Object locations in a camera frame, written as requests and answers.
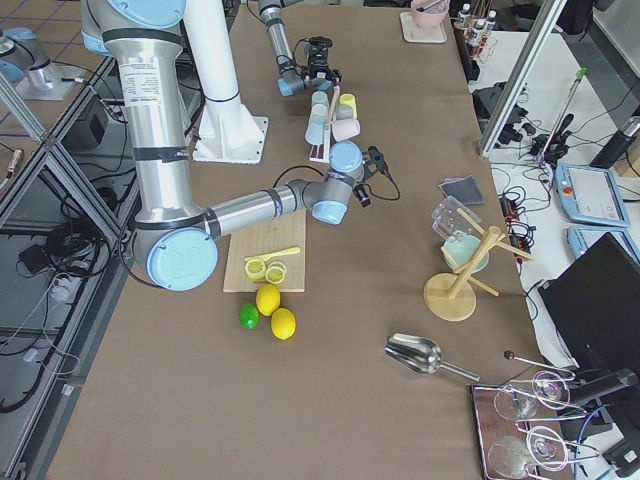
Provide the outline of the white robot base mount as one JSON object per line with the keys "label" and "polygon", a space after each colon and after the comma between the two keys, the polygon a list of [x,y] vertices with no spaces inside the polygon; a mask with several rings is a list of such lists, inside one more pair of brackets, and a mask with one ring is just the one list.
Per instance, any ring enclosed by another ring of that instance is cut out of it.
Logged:
{"label": "white robot base mount", "polygon": [[258,164],[268,119],[241,100],[222,3],[188,0],[183,21],[205,97],[193,159]]}

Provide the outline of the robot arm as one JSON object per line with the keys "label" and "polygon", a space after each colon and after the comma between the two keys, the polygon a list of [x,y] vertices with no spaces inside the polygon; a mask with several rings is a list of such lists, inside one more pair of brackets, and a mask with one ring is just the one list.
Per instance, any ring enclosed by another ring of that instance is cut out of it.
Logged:
{"label": "robot arm", "polygon": [[187,291],[215,271],[220,238],[309,210],[339,224],[383,154],[337,138],[319,181],[294,179],[204,205],[205,163],[258,164],[268,121],[241,99],[218,1],[85,1],[85,46],[118,67],[141,206],[131,250],[148,286]]}
{"label": "robot arm", "polygon": [[283,21],[282,10],[296,4],[296,1],[259,1],[261,21],[273,48],[279,77],[277,85],[282,96],[293,96],[303,90],[327,90],[342,80],[339,69],[329,65],[329,49],[333,46],[330,38],[312,36],[304,38],[307,64],[300,65],[290,48]]}

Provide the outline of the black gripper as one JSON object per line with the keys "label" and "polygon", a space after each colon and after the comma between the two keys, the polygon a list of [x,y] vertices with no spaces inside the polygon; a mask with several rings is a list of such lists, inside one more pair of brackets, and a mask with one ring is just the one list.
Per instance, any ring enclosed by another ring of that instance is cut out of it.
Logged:
{"label": "black gripper", "polygon": [[304,89],[318,91],[325,91],[342,80],[340,70],[332,69],[328,64],[328,57],[324,54],[310,56],[307,65],[301,68],[300,75]]}
{"label": "black gripper", "polygon": [[391,174],[384,155],[376,146],[369,146],[367,151],[363,153],[363,178],[357,184],[357,190],[361,193],[365,191],[364,185],[367,180],[375,176],[377,173],[384,175],[391,180]]}

